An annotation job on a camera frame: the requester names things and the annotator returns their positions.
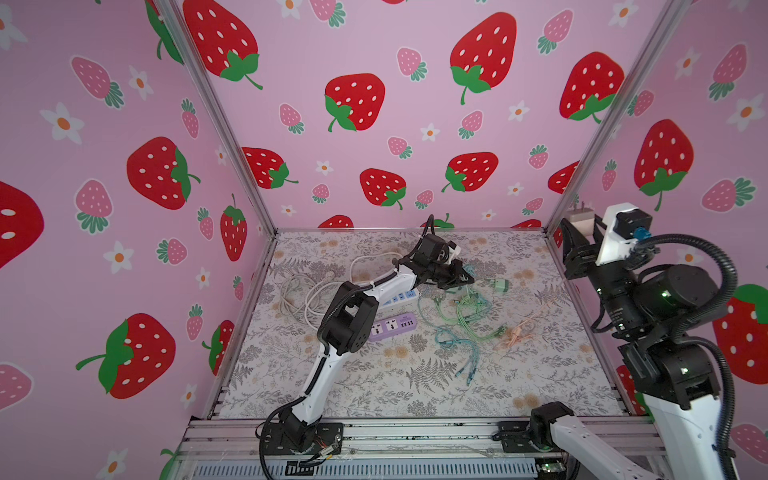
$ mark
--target red strawberry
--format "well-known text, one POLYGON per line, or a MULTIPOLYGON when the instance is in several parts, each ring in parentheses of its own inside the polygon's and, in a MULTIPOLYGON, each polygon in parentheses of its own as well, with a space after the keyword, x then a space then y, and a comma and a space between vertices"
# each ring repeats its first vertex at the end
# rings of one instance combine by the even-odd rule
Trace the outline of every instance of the red strawberry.
POLYGON ((486 18, 458 41, 451 51, 453 81, 472 93, 491 90, 507 77, 515 53, 518 23, 508 13, 486 18))
POLYGON ((469 140, 475 136, 475 132, 480 130, 480 127, 482 127, 482 112, 480 110, 473 111, 462 120, 458 135, 464 140, 469 140))
POLYGON ((406 180, 398 174, 377 168, 369 168, 360 174, 360 187, 366 199, 377 207, 400 206, 406 195, 406 180))
POLYGON ((235 277, 232 287, 235 289, 235 298, 238 300, 242 300, 243 290, 245 289, 245 286, 243 285, 243 279, 241 279, 240 276, 235 277))
MULTIPOLYGON (((451 214, 445 214, 445 220, 440 220, 439 218, 435 218, 435 228, 455 228, 455 225, 453 223, 448 223, 448 218, 451 216, 451 214)), ((422 228, 426 227, 427 223, 422 223, 422 228)))
POLYGON ((648 90, 643 90, 639 95, 635 95, 627 108, 627 115, 630 117, 640 117, 654 103, 654 94, 648 90))
POLYGON ((413 149, 402 138, 390 137, 386 143, 389 146, 389 153, 392 155, 397 155, 400 158, 409 158, 413 154, 413 149))
POLYGON ((175 356, 176 342, 170 333, 155 318, 136 313, 109 334, 105 354, 85 359, 75 368, 104 359, 99 382, 114 398, 127 399, 160 378, 175 356))
POLYGON ((571 23, 574 21, 572 10, 563 10, 552 20, 544 25, 544 36, 538 39, 538 52, 542 55, 549 53, 558 47, 558 42, 565 40, 568 32, 571 30, 571 23))
POLYGON ((259 187, 270 189, 282 187, 286 182, 299 183, 298 180, 288 180, 288 165, 275 152, 266 148, 243 147, 243 153, 259 187))
POLYGON ((627 396, 629 397, 630 402, 632 402, 632 409, 634 410, 634 414, 645 415, 645 407, 642 405, 642 402, 638 401, 637 399, 637 390, 634 388, 634 379, 629 373, 627 366, 620 366, 616 369, 616 372, 619 374, 619 380, 621 381, 621 385, 624 387, 624 391, 627 392, 627 396))
POLYGON ((196 303, 190 309, 190 317, 187 319, 187 337, 194 341, 203 329, 203 307, 196 303))
POLYGON ((554 244, 560 248, 560 245, 563 244, 563 230, 560 227, 554 231, 552 239, 554 240, 554 244))
POLYGON ((128 181, 138 193, 168 210, 184 206, 192 192, 187 159, 174 142, 156 137, 141 145, 128 157, 128 181))
POLYGON ((181 59, 178 48, 174 44, 174 40, 168 33, 168 28, 165 26, 160 12, 157 10, 157 6, 154 4, 154 0, 144 0, 144 4, 147 6, 147 17, 149 17, 149 23, 152 25, 157 36, 160 37, 160 41, 157 43, 157 58, 162 60, 160 56, 160 46, 165 45, 165 51, 168 52, 171 58, 180 64, 184 65, 184 60, 181 59))
POLYGON ((34 387, 35 381, 21 367, 0 362, 0 412, 26 399, 34 387))
POLYGON ((526 220, 513 225, 511 228, 541 228, 541 220, 526 220))
POLYGON ((224 360, 224 354, 227 353, 227 347, 230 345, 230 339, 232 338, 232 331, 234 328, 235 325, 231 321, 224 320, 221 325, 216 328, 214 336, 211 337, 210 346, 206 345, 205 340, 203 340, 203 347, 210 350, 210 353, 208 354, 208 365, 210 366, 210 371, 213 372, 214 375, 219 374, 219 367, 224 360))
POLYGON ((725 213, 734 205, 743 207, 752 201, 755 190, 757 187, 744 178, 738 178, 735 183, 729 179, 721 180, 701 197, 701 206, 707 210, 725 213))
POLYGON ((248 236, 248 223, 245 221, 243 211, 235 208, 236 206, 233 194, 232 205, 224 209, 224 213, 221 214, 221 221, 219 222, 224 249, 227 251, 227 256, 233 262, 237 261, 240 255, 243 254, 245 239, 248 236))
POLYGON ((674 190, 694 163, 694 146, 672 120, 661 120, 650 127, 637 162, 634 184, 649 197, 659 196, 654 208, 659 211, 665 191, 674 190))
POLYGON ((746 70, 746 45, 734 45, 728 54, 720 61, 712 74, 715 82, 710 85, 710 99, 718 101, 725 98, 736 86, 733 84, 741 78, 746 70))
POLYGON ((400 73, 410 77, 411 81, 421 81, 426 78, 427 64, 422 61, 422 54, 412 48, 400 48, 397 51, 397 65, 400 73))
POLYGON ((318 204, 324 204, 326 200, 328 200, 330 194, 331 193, 328 190, 328 185, 318 184, 312 189, 312 200, 318 204))
POLYGON ((200 208, 197 211, 197 221, 200 222, 200 233, 208 240, 214 238, 214 219, 208 214, 208 209, 200 208))
POLYGON ((346 215, 334 215, 322 222, 317 228, 354 228, 352 220, 346 215))
POLYGON ((70 63, 72 71, 93 98, 103 100, 108 107, 118 110, 125 104, 120 85, 116 81, 110 82, 109 74, 104 67, 78 55, 72 57, 70 63))
POLYGON ((731 430, 730 437, 747 455, 768 465, 768 432, 751 423, 742 423, 731 430))
POLYGON ((453 157, 448 162, 445 179, 449 182, 445 189, 453 187, 458 192, 472 192, 479 189, 491 177, 498 167, 498 157, 491 152, 463 154, 453 157))
POLYGON ((605 164, 605 172, 603 172, 603 190, 609 191, 615 181, 616 181, 616 160, 611 158, 608 161, 608 163, 605 164))
POLYGON ((728 314, 712 323, 717 345, 731 372, 740 379, 768 383, 768 290, 748 283, 728 301, 728 314))
POLYGON ((611 106, 624 81, 624 70, 611 57, 593 51, 571 70, 560 98, 560 115, 570 120, 584 120, 611 106))
POLYGON ((0 181, 0 268, 31 247, 44 228, 35 201, 0 181))
POLYGON ((315 16, 321 22, 328 22, 331 28, 338 28, 344 25, 344 17, 346 12, 341 5, 341 2, 336 0, 310 0, 312 10, 315 12, 315 16))
POLYGON ((171 238, 170 240, 163 239, 157 245, 157 259, 163 263, 170 263, 171 265, 178 265, 187 258, 187 248, 179 240, 171 238))
POLYGON ((200 131, 200 122, 197 121, 197 116, 195 116, 197 112, 189 98, 185 98, 181 102, 181 110, 183 110, 181 112, 181 121, 184 123, 187 131, 190 132, 190 137, 197 138, 197 133, 200 131))
POLYGON ((544 145, 536 145, 536 147, 531 149, 530 155, 531 157, 528 159, 528 163, 530 163, 536 170, 544 168, 547 160, 549 160, 549 154, 544 145))
POLYGON ((578 167, 577 161, 565 168, 554 172, 547 181, 547 187, 549 187, 549 190, 562 195, 563 192, 565 192, 565 188, 568 186, 568 183, 571 181, 571 178, 574 176, 576 167, 578 167))
POLYGON ((326 85, 326 110, 333 116, 328 131, 339 122, 346 130, 368 130, 384 102, 384 83, 371 73, 336 77, 326 85))
POLYGON ((525 208, 523 209, 523 215, 526 217, 528 215, 533 215, 533 213, 541 208, 541 205, 544 203, 544 199, 539 197, 535 198, 528 203, 525 204, 525 208))
POLYGON ((416 196, 416 208, 419 210, 424 210, 429 206, 429 204, 432 202, 432 200, 435 198, 435 195, 432 193, 431 190, 424 190, 420 194, 416 196))
POLYGON ((80 210, 77 219, 83 231, 95 235, 109 227, 107 217, 112 215, 112 199, 100 181, 86 180, 74 196, 74 205, 80 210))
POLYGON ((292 134, 301 135, 304 132, 301 114, 288 104, 280 105, 280 121, 288 127, 288 131, 292 134))
POLYGON ((262 90, 248 76, 259 68, 259 45, 243 21, 214 0, 184 0, 182 9, 205 68, 230 81, 245 77, 262 90))

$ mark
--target pink wall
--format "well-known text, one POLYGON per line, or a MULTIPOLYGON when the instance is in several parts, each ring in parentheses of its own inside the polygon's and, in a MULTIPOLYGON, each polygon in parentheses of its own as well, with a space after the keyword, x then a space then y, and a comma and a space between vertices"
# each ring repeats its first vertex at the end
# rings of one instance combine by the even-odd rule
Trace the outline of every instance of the pink wall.
POLYGON ((618 89, 621 75, 611 63, 629 71, 665 2, 179 3, 238 141, 260 149, 250 151, 251 158, 265 155, 265 164, 254 160, 252 166, 263 180, 260 192, 270 215, 278 227, 314 228, 336 215, 356 227, 412 227, 429 214, 450 214, 458 227, 546 222, 560 198, 548 187, 550 179, 555 182, 563 169, 572 172, 568 165, 578 161, 597 127, 592 117, 568 117, 584 102, 581 95, 602 99, 618 89), (209 13, 212 5, 216 17, 209 13), (544 45, 548 38, 556 41, 554 50, 544 45), (233 58, 227 57, 230 50, 237 52, 233 58), (592 55, 581 62, 592 52, 609 58, 592 55), (463 73, 467 65, 480 65, 479 79, 463 73), (451 66, 458 67, 456 79, 451 66), (352 87, 357 83, 361 88, 352 87), (363 91, 367 85, 372 89, 363 91), (461 104, 463 85, 481 93, 467 91, 461 104), (340 110, 336 102, 349 107, 340 110), (351 124, 357 131, 347 129, 351 124), (430 131, 439 133, 430 137, 430 131), (538 145, 547 150, 532 155, 538 145), (492 155, 474 155, 485 152, 492 155), (449 161, 456 158, 450 165, 461 173, 458 162, 475 157, 483 162, 481 172, 455 179, 467 191, 448 186, 442 193, 449 161), (276 168, 275 176, 266 165, 276 168), (488 166, 495 170, 483 177, 488 166), (361 173, 370 168, 383 172, 364 175, 373 185, 362 188, 361 173), (407 185, 405 193, 399 185, 407 185), (427 190, 432 194, 420 195, 427 190), (314 199, 325 196, 325 202, 314 199), (380 207, 387 199, 392 206, 380 207), (416 201, 428 206, 421 210, 416 201), (525 208, 531 215, 523 214, 525 208))
MULTIPOLYGON (((768 457, 764 454, 759 456, 760 448, 764 449, 766 444, 763 433, 768 430, 765 415, 768 400, 768 319, 759 315, 760 308, 768 304, 768 292, 763 289, 768 287, 768 257, 764 245, 766 226, 763 221, 768 209, 768 197, 762 191, 768 181, 765 165, 768 119, 763 118, 766 104, 760 104, 766 93, 765 79, 768 78, 766 18, 768 5, 764 2, 709 0, 692 5, 642 86, 641 91, 653 94, 652 103, 621 120, 616 139, 609 143, 580 192, 582 199, 599 214, 608 205, 631 202, 654 215, 653 233, 689 233, 714 242, 735 261, 740 285, 760 286, 749 301, 731 301, 735 309, 726 318, 729 324, 727 329, 723 329, 722 322, 718 321, 692 331, 695 335, 716 340, 736 375, 734 425, 754 424, 754 427, 742 426, 734 430, 741 478, 764 478, 768 464, 768 457), (717 25, 717 28, 712 29, 711 25, 717 25), (710 86, 717 79, 722 82, 722 79, 713 78, 713 73, 718 71, 718 65, 734 45, 746 45, 746 70, 738 74, 740 65, 743 65, 737 60, 741 51, 738 48, 735 51, 737 54, 729 58, 732 65, 728 66, 728 71, 734 67, 736 73, 733 76, 738 77, 733 79, 734 89, 715 101, 710 99, 710 86), (672 135, 672 127, 668 123, 665 126, 667 136, 660 139, 657 134, 664 131, 654 130, 653 140, 658 149, 647 149, 651 140, 647 138, 649 130, 665 119, 672 120, 687 137, 692 154, 680 150, 684 139, 679 133, 672 135), (676 138, 674 146, 671 144, 672 137, 676 138), (646 148, 643 154, 641 145, 646 148), (656 151, 662 153, 658 159, 655 158, 656 151), (686 156, 684 161, 680 160, 680 153, 686 156), (647 164, 641 165, 637 172, 639 176, 644 171, 650 171, 652 175, 657 165, 651 162, 663 163, 664 158, 670 159, 665 167, 671 168, 672 174, 683 169, 687 170, 687 174, 677 187, 662 192, 661 206, 658 212, 654 212, 659 195, 648 196, 638 190, 635 169, 638 162, 645 160, 647 164), (612 184, 609 178, 612 174, 605 173, 611 159, 617 165, 612 184), (687 166, 686 162, 691 159, 693 163, 687 166), (740 178, 749 180, 750 184, 737 182, 740 178), (609 180, 607 191, 604 179, 609 180), (710 189, 716 184, 720 185, 717 189, 720 193, 712 195, 710 189), (752 186, 757 190, 750 191, 752 186), (736 203, 737 197, 743 200, 743 205, 736 203), (751 303, 752 300, 757 300, 757 308, 751 303), (733 336, 725 337, 724 333, 733 336), (731 347, 734 347, 735 354, 731 353, 731 347), (752 440, 746 440, 747 428, 760 435, 755 433, 750 435, 752 440)), ((645 179, 641 178, 640 182, 644 184, 645 179)), ((702 258, 703 255, 696 251, 690 252, 682 246, 661 248, 660 263, 697 263, 708 269, 716 282, 720 281, 713 262, 702 258)), ((592 293, 589 282, 580 281, 578 285, 591 314, 596 316, 597 296, 592 293)), ((741 294, 737 292, 737 297, 741 296, 744 300, 747 292, 742 289, 741 294)), ((619 342, 608 334, 600 338, 613 356, 614 366, 618 366, 621 358, 615 346, 619 342)))
POLYGON ((243 302, 233 280, 242 277, 247 291, 266 236, 233 166, 217 161, 220 139, 186 68, 165 47, 157 58, 144 2, 47 3, 0 5, 0 477, 159 478, 170 459, 161 451, 175 450, 190 415, 204 414, 214 375, 201 342, 237 319, 243 302), (75 62, 91 91, 74 56, 98 63, 75 62), (119 109, 105 100, 111 82, 119 109), (170 140, 137 153, 156 137, 170 140), (186 202, 174 144, 200 178, 186 202), (145 180, 149 173, 155 178, 145 180), (75 197, 83 186, 86 204, 75 197), (248 228, 237 261, 220 234, 231 194, 248 228), (200 207, 210 212, 210 240, 200 207), (184 245, 178 265, 176 242, 169 262, 158 260, 163 239, 184 245), (202 286, 201 269, 209 272, 202 286), (200 331, 190 341, 195 304, 202 325, 192 322, 200 331))

